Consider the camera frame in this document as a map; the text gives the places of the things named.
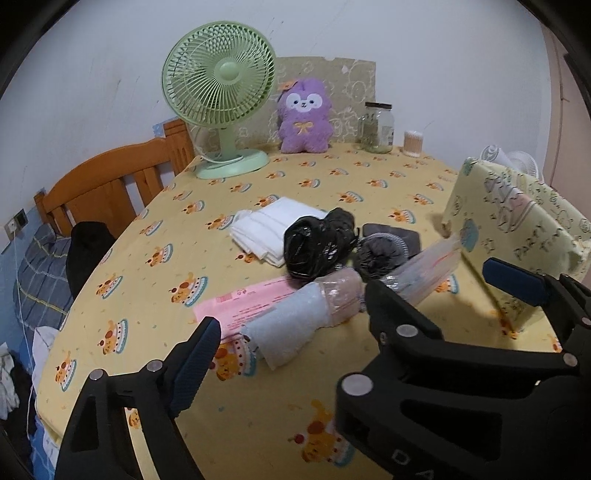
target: stuffed animal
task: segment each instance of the stuffed animal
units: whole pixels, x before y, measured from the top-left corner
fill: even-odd
[[[323,153],[329,148],[334,128],[329,122],[332,107],[322,80],[300,79],[279,97],[277,115],[283,153]]]

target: fan stand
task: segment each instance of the fan stand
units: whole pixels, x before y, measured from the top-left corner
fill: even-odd
[[[203,180],[236,177],[259,170],[269,163],[269,156],[252,148],[238,150],[232,128],[220,128],[220,152],[202,155],[204,161],[197,166],[197,178]]]

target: wooden headboard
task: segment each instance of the wooden headboard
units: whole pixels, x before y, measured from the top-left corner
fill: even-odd
[[[104,222],[118,238],[136,217],[123,177],[133,175],[146,206],[163,188],[158,165],[170,162],[178,175],[193,161],[193,144],[182,120],[164,124],[164,133],[165,138],[119,147],[86,160],[47,194],[37,193],[41,220],[70,236],[73,224],[68,209],[75,222]]]

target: white wall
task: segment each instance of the white wall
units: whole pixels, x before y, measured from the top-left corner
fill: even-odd
[[[541,28],[517,0],[80,0],[0,100],[0,220],[81,161],[152,137],[175,42],[214,20],[262,31],[278,56],[377,62],[396,140],[426,129],[450,165],[490,143],[543,161],[550,77]]]

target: pink packaging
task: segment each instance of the pink packaging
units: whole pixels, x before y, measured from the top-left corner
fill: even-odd
[[[300,287],[301,283],[291,277],[279,277],[202,301],[193,307],[193,313],[197,322],[201,322],[207,316],[217,319],[222,327],[224,339],[238,333],[244,324]]]

